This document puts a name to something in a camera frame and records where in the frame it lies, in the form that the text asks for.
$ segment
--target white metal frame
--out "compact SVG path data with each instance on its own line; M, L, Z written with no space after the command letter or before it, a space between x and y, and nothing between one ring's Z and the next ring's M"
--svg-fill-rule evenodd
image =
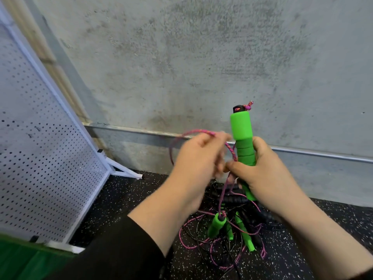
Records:
M97 154L102 164L107 169L105 175L101 179L100 183L97 185L97 188L95 189L94 193L90 197L89 201L86 203L84 209L81 211L79 217L75 221L75 223L72 225L70 230L68 231L67 235L64 237L62 244L68 244L68 242L71 240L74 232L81 224L82 220L84 219L85 215L87 214L88 210L90 209L91 205L93 204L94 200L96 199L97 195L100 193L102 187L105 185L105 182L107 181L108 177L110 175L116 175L116 176L123 176L123 177L129 177L129 178L135 178L135 179L141 179L142 175L137 174L134 171L122 166L121 164L115 162L114 160L106 157L105 153L98 149L96 144L94 143L93 139L73 111L73 109L68 104L67 100L64 98L62 92L59 90L58 86L54 82L54 80L49 75L48 71L45 69L44 65L39 60L38 56L35 54L29 43L27 42L26 38L22 35L21 31L16 26L14 20L10 16L10 14L7 12L6 8L0 1L0 22L7 28L8 32L12 35L14 38L14 41L19 46L20 50L23 52L24 56L30 61L31 65L34 67L36 72L39 74L41 79L44 81L44 83L47 85L49 90L53 93L59 104L62 106L63 110L68 114L74 125L77 127L77 129L80 131L80 133L83 135L85 140L88 142L92 150ZM0 226L0 230L4 233L11 234L15 237L22 237L19 235L16 231L7 231L5 228L2 228Z

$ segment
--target black speckled floor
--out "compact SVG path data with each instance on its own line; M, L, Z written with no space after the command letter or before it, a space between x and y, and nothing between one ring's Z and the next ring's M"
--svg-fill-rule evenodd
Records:
M154 192L166 175L142 172L143 179L111 176L74 234L71 244L86 247L105 229ZM368 249L373 248L373 208L314 199L339 225ZM303 257L285 229L263 231L267 257L244 252L238 264L242 279L313 279ZM186 250L176 238L170 279L219 279L222 273L207 266L198 250ZM233 270L225 279L237 279Z

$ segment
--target right hand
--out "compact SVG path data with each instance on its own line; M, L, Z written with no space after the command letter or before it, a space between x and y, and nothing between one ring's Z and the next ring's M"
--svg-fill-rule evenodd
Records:
M246 181L254 196L270 211L287 219L287 215L311 200L296 183L278 155L260 137L253 137L255 166L230 161L226 168Z

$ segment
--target black sleeve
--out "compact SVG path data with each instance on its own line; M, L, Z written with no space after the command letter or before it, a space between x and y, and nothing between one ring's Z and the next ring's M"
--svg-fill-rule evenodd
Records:
M350 280L373 280L373 268L371 268L367 272L360 274Z
M164 260L152 238L125 216L46 279L156 279Z

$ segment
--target green mat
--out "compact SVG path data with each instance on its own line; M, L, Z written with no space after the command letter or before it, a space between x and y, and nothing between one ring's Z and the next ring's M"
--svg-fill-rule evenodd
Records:
M41 280L74 256L0 234L0 279Z

